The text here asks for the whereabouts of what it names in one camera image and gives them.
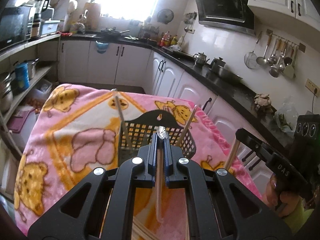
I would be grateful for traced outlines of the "person's right hand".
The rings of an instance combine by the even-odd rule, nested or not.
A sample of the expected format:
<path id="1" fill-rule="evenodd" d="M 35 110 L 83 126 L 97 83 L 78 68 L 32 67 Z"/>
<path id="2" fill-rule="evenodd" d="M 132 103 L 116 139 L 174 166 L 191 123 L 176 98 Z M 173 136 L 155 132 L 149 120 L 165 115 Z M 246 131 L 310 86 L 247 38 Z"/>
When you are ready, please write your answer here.
<path id="1" fill-rule="evenodd" d="M 281 194 L 278 194 L 276 192 L 277 183 L 277 178 L 273 174 L 270 177 L 269 182 L 266 184 L 265 193 L 263 195 L 263 202 L 273 211 L 276 210 L 276 206 L 278 205 L 279 201 L 285 204 L 284 208 L 281 211 L 276 211 L 278 216 L 280 218 L 283 218 L 293 213 L 293 211 L 300 203 L 301 197 L 292 192 L 283 191 Z"/>

